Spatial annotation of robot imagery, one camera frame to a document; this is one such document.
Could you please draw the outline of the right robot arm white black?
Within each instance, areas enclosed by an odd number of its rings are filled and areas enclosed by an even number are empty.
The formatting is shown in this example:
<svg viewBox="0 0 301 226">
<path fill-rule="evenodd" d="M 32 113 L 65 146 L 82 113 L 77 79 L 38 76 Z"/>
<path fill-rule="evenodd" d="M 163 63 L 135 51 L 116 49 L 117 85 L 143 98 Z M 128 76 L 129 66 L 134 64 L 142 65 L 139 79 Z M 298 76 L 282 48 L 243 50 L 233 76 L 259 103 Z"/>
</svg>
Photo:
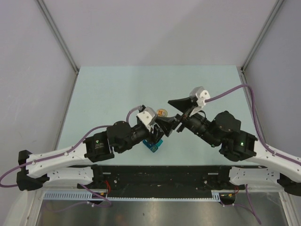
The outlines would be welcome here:
<svg viewBox="0 0 301 226">
<path fill-rule="evenodd" d="M 228 111 L 209 121 L 199 114 L 201 107 L 195 98 L 169 100 L 168 103 L 182 112 L 176 116 L 180 123 L 177 132 L 188 129 L 211 147 L 220 147 L 220 154 L 230 161 L 250 161 L 279 172 L 277 183 L 285 192 L 300 196 L 300 158 L 262 143 L 255 135 L 241 130 L 241 122 Z"/>
</svg>

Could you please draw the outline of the teal weekly pill organizer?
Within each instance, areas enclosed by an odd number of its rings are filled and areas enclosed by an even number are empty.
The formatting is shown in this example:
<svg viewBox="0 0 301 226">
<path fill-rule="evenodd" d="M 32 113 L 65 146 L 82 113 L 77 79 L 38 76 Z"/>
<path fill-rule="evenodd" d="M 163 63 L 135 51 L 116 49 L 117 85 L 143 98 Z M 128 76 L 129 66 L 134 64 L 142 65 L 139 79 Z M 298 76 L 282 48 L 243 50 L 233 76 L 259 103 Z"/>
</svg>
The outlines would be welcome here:
<svg viewBox="0 0 301 226">
<path fill-rule="evenodd" d="M 143 140 L 143 144 L 149 149 L 151 150 L 153 153 L 155 153 L 159 147 L 162 145 L 163 140 L 159 140 L 157 143 L 153 144 L 148 142 L 147 140 Z"/>
</svg>

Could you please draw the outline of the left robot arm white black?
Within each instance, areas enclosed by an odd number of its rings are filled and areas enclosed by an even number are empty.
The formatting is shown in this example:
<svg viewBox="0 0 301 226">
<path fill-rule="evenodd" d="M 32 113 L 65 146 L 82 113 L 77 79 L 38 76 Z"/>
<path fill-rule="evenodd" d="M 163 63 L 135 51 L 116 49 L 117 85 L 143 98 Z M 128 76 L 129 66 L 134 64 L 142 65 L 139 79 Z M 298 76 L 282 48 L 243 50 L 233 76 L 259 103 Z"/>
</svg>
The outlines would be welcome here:
<svg viewBox="0 0 301 226">
<path fill-rule="evenodd" d="M 49 173 L 53 170 L 109 160 L 115 153 L 130 150 L 144 140 L 156 144 L 163 136 L 170 136 L 175 128 L 173 119 L 162 117 L 157 118 L 150 128 L 140 120 L 133 127 L 126 121 L 118 121 L 103 132 L 82 138 L 73 147 L 44 154 L 22 150 L 18 154 L 21 170 L 17 173 L 17 186 L 21 191 L 40 189 L 50 181 Z"/>
</svg>

